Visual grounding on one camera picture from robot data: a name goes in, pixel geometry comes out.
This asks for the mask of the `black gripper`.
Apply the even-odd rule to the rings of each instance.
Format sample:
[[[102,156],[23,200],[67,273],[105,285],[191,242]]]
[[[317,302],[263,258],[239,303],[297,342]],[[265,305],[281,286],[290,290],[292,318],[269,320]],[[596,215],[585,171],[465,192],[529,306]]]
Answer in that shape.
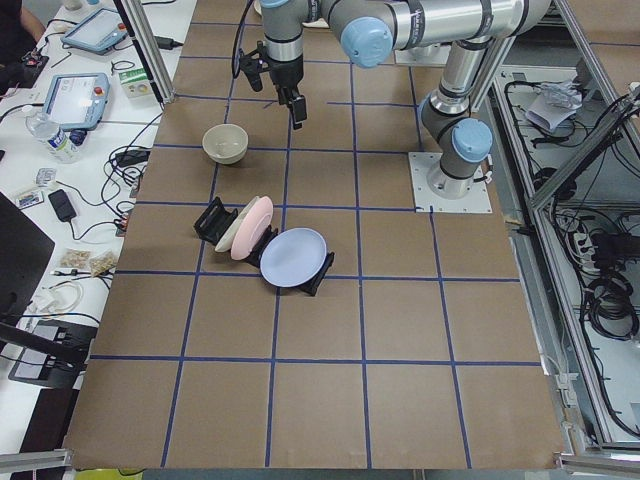
[[[276,89],[280,104],[291,103],[291,117],[294,130],[301,129],[307,120],[306,99],[301,95],[298,84],[304,77],[303,56],[278,61],[269,59],[270,78]]]

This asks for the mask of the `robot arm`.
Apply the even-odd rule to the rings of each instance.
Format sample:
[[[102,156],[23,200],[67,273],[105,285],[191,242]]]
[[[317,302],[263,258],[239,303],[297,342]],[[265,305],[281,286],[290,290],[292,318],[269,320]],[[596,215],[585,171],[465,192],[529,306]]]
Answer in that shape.
[[[324,19],[352,63],[374,68],[394,50],[450,43],[439,85],[421,104],[421,122],[442,150],[428,182],[443,198],[466,194],[492,147],[488,126],[466,117],[489,44],[530,30],[546,1],[264,1],[264,39],[254,52],[269,72],[294,128],[307,117],[298,85],[304,75],[303,26]]]

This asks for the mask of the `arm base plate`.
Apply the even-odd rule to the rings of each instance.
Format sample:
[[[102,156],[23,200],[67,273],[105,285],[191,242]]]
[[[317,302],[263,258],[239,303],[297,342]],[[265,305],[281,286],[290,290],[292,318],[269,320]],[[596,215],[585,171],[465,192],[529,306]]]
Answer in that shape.
[[[471,178],[457,180],[440,169],[439,152],[408,154],[415,210],[423,213],[491,214],[482,164]]]

